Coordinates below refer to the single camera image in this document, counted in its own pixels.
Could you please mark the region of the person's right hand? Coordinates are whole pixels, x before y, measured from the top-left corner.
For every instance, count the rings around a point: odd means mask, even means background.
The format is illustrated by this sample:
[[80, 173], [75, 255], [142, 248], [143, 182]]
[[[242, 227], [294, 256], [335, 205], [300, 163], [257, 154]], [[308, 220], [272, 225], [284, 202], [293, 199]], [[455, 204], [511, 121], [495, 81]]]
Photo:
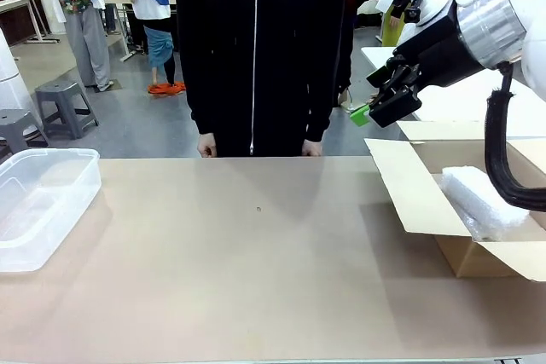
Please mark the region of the person's right hand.
[[202, 158], [216, 158], [218, 152], [214, 134], [200, 134], [197, 149]]

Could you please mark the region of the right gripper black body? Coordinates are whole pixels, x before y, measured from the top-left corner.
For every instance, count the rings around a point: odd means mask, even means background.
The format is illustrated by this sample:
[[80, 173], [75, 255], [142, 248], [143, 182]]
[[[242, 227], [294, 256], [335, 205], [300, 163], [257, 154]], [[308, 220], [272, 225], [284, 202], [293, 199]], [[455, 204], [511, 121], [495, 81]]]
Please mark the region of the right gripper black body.
[[417, 88], [429, 85], [447, 87], [481, 72], [483, 66], [474, 59], [453, 22], [435, 23], [396, 47], [404, 63], [416, 71], [411, 83]]

